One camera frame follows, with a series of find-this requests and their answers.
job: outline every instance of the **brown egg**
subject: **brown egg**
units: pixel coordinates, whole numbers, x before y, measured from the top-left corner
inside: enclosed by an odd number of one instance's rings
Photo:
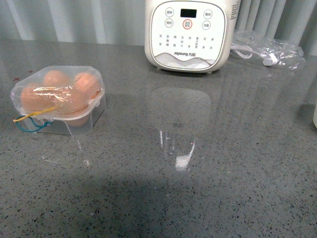
[[[75,76],[74,88],[80,91],[86,99],[95,99],[101,91],[98,79],[91,73],[82,72]]]
[[[87,111],[88,102],[78,90],[68,89],[63,92],[62,97],[64,102],[58,102],[56,104],[56,106],[61,106],[58,110],[62,116],[68,118],[77,117]],[[82,126],[87,122],[88,118],[89,115],[76,120],[67,120],[66,123],[69,126]]]
[[[45,87],[63,87],[68,86],[70,84],[69,77],[58,70],[49,71],[43,80],[43,85]]]
[[[76,119],[76,120],[66,120],[65,122],[69,126],[80,127],[80,126],[83,126],[84,124],[86,124],[86,122],[89,119],[89,116],[90,115],[88,114],[87,116],[84,116],[83,118]]]
[[[47,96],[39,83],[30,83],[21,92],[21,104],[26,113],[42,111],[53,107],[53,102]]]

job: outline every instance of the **white appliance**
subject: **white appliance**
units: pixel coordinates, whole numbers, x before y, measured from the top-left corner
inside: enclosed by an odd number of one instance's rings
[[[227,61],[240,0],[146,0],[145,54],[157,68],[209,73]]]

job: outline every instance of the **speckled countertop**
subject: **speckled countertop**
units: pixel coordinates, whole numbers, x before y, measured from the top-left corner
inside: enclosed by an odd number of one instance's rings
[[[317,237],[317,58],[160,71],[143,47],[0,41],[0,236]],[[106,111],[81,137],[24,133],[9,93],[90,65]]]

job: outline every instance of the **white curtain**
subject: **white curtain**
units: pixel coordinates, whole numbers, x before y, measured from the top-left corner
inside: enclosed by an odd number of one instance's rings
[[[144,44],[145,0],[0,0],[0,39]],[[317,55],[317,0],[242,0],[236,29]]]

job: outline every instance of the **button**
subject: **button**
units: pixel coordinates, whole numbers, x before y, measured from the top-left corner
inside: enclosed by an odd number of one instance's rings
[[[172,17],[174,15],[174,10],[169,7],[165,10],[165,15],[168,16],[168,17]]]
[[[188,30],[190,28],[192,28],[192,21],[190,19],[186,19],[184,22],[183,22],[183,27]]]
[[[205,19],[210,19],[212,17],[212,11],[211,10],[206,10],[205,12],[204,12],[204,18]]]
[[[204,21],[203,22],[203,29],[208,30],[210,28],[210,22],[209,21]]]
[[[168,28],[172,27],[173,26],[173,20],[170,19],[170,18],[166,19],[165,20],[165,26],[168,27]]]

